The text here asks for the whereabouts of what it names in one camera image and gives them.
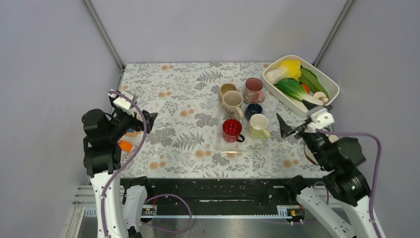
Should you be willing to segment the yellow-green ceramic mug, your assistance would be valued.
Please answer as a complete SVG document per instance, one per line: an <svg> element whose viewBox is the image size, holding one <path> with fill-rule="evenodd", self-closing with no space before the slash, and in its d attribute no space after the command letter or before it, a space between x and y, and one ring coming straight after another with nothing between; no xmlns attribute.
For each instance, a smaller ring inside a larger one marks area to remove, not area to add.
<svg viewBox="0 0 420 238"><path fill-rule="evenodd" d="M268 118L263 114L251 116L249 124L249 134L252 138L268 139L271 137L270 132L267 130L269 124Z"/></svg>

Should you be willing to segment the blue ribbed ceramic mug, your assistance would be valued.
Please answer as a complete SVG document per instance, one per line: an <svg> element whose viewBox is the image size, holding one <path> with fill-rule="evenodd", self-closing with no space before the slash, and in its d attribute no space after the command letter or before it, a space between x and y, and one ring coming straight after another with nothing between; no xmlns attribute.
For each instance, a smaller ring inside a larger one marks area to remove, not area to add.
<svg viewBox="0 0 420 238"><path fill-rule="evenodd" d="M250 120L251 117L255 114L261 114L263 111L262 106L260 104L249 104L245 109L245 118L246 120Z"/></svg>

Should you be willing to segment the pink patterned mug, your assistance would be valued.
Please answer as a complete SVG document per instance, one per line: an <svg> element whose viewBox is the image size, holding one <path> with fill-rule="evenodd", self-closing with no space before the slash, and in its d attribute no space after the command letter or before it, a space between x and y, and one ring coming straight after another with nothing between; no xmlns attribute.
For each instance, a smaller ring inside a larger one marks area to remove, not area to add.
<svg viewBox="0 0 420 238"><path fill-rule="evenodd" d="M263 82L255 77L248 78L245 82L243 101L247 104L262 103L265 100Z"/></svg>

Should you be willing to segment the red ceramic mug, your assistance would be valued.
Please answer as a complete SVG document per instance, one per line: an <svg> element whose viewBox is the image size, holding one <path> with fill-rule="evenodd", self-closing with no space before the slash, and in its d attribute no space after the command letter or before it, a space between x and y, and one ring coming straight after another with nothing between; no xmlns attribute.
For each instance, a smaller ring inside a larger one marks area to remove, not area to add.
<svg viewBox="0 0 420 238"><path fill-rule="evenodd" d="M242 124L237 119L227 119L222 124L222 137L226 142L244 142L245 137L241 134Z"/></svg>

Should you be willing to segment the cream floral ceramic mug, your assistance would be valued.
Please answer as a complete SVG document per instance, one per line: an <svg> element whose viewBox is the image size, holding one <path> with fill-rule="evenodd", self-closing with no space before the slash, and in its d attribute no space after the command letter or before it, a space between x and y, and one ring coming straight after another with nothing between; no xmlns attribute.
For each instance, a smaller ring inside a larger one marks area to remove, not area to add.
<svg viewBox="0 0 420 238"><path fill-rule="evenodd" d="M243 96L238 91L228 91L222 97L221 107L227 117L241 120L244 118L242 110Z"/></svg>

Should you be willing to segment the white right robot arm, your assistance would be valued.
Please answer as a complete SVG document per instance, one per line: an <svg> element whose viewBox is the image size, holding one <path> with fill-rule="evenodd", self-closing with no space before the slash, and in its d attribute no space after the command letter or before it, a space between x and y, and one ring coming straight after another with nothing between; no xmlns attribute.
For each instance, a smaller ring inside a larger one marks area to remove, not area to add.
<svg viewBox="0 0 420 238"><path fill-rule="evenodd" d="M315 187L306 178L295 176L285 183L284 198L290 204L299 203L335 238L383 238L384 231L374 211L374 198L382 145L380 139L368 132L336 132L326 130L334 124L331 106L319 106L303 101L308 108L307 119L295 128L277 114L282 138L295 136L303 139L322 171L320 184L342 206L349 222L346 223L326 202L317 198ZM376 141L377 153L372 185L359 171L366 161L358 136Z"/></svg>

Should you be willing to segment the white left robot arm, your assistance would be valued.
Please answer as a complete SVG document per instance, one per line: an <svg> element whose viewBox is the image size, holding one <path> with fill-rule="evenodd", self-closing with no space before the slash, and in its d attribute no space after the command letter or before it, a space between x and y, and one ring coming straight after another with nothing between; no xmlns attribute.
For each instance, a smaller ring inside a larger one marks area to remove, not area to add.
<svg viewBox="0 0 420 238"><path fill-rule="evenodd" d="M81 121L86 136L83 139L83 165L92 184L98 219L99 238L139 238L134 219L124 220L120 200L122 149L119 139L129 130L151 131L157 113L142 111L145 121L131 116L122 109L111 116L101 109L86 112Z"/></svg>

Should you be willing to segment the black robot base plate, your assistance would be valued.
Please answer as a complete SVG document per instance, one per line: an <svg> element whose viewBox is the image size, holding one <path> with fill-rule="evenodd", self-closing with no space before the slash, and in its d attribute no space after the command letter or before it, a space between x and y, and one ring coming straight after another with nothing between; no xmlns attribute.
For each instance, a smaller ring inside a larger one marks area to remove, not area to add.
<svg viewBox="0 0 420 238"><path fill-rule="evenodd" d="M298 209L285 184L285 178L123 178L124 189L144 185L147 197L162 195L147 202L157 217L197 218L280 217L279 208Z"/></svg>

